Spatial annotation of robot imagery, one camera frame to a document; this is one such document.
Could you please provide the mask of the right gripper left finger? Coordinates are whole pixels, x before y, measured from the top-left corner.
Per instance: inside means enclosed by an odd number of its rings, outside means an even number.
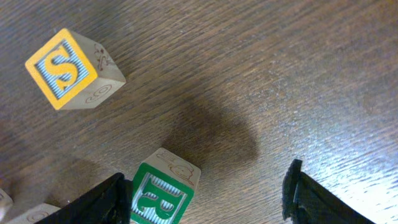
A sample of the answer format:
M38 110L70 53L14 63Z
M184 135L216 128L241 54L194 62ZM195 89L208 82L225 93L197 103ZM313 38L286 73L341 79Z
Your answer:
M38 224L129 224L133 182L118 172Z

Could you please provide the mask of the yellow S block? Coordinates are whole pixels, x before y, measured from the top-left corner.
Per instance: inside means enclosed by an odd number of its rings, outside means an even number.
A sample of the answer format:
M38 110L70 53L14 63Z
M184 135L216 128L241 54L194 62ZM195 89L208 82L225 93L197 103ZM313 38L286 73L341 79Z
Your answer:
M98 42L63 28L25 67L55 110L96 108L126 84Z

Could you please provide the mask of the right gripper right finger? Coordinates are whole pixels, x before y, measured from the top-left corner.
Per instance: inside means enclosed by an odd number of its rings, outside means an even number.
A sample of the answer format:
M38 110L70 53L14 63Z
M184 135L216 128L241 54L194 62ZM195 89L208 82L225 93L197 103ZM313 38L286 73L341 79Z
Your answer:
M282 186L282 216L292 223L371 223L330 191L301 171L302 161L294 159Z

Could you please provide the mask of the red 3 block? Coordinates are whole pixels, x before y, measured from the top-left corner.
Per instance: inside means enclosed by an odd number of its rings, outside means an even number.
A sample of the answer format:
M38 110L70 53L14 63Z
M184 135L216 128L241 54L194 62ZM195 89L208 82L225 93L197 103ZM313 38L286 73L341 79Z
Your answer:
M41 203L34 208L29 209L22 215L8 221L6 224L34 224L58 210L60 210L59 207L47 203Z

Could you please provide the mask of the red M block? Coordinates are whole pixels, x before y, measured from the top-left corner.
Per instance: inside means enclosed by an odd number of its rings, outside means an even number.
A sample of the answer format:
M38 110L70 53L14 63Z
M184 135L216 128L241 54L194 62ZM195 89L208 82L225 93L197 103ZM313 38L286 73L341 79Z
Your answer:
M0 220L6 216L12 206L12 198L3 189L0 189Z

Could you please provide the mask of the green R block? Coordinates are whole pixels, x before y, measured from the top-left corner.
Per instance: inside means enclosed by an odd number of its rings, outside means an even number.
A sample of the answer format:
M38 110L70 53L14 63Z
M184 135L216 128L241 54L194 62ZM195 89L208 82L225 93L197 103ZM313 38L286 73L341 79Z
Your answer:
M201 170L159 148L133 178L131 223L178 224L192 201Z

